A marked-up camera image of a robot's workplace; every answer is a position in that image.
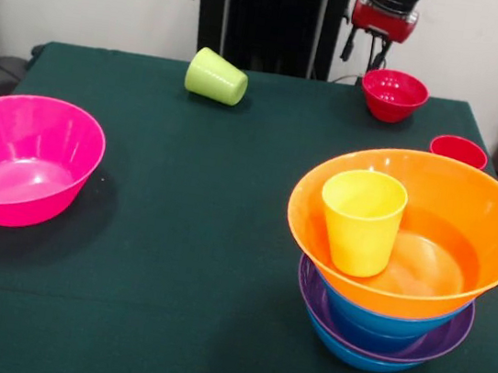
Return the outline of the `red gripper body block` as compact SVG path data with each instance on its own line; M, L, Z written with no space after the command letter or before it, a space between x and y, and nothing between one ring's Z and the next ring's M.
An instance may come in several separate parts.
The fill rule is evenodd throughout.
M418 23L416 10L397 14L379 6L373 0L356 0L351 22L353 27L374 32L390 41L404 43Z

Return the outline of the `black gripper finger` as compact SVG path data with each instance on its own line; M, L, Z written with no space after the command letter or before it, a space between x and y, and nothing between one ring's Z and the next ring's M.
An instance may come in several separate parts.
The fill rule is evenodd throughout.
M381 47L379 52L376 52L376 44L378 40L380 41ZM387 37L381 37L375 35L372 36L370 54L367 66L368 72L370 72L371 70L375 71L381 69L382 67L385 66L386 55L388 54L390 47L391 47L391 42Z
M342 62L347 62L348 59L351 57L351 53L354 49L354 38L356 36L356 32L358 31L358 28L352 27L348 37L346 38L343 50L341 51L340 59Z

